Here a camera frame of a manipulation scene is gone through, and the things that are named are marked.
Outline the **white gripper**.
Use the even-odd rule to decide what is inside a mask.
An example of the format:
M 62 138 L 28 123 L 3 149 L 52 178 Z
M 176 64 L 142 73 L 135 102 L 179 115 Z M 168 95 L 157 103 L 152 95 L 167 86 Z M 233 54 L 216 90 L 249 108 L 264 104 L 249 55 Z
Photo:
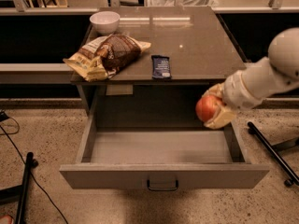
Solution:
M 204 122 L 212 130 L 229 124 L 236 117 L 235 110 L 250 110 L 262 103 L 262 99 L 253 96 L 246 88 L 241 71 L 227 77 L 223 84 L 210 87 L 202 99 L 205 105 L 218 105 L 212 118 Z

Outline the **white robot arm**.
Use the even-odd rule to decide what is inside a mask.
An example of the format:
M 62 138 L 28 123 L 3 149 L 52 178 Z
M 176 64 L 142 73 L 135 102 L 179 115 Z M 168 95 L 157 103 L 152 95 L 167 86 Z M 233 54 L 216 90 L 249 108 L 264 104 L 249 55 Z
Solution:
M 230 123 L 239 111 L 250 110 L 276 93 L 299 87 L 299 28 L 279 33 L 268 55 L 210 87 L 197 102 L 197 117 L 209 129 Z

